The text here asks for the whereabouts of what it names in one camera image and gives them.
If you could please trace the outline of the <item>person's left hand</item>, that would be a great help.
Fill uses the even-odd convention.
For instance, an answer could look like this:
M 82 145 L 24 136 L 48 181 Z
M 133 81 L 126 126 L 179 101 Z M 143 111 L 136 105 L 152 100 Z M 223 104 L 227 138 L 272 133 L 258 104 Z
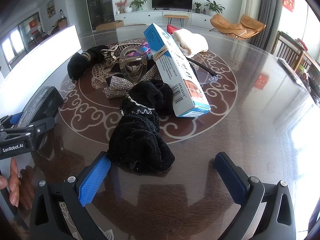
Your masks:
M 19 179 L 18 179 L 18 169 L 17 163 L 14 158 L 11 158 L 10 161 L 10 178 L 7 180 L 4 176 L 1 175 L 1 190 L 9 187 L 9 200 L 10 203 L 18 207 L 20 200 L 20 189 L 19 189 Z

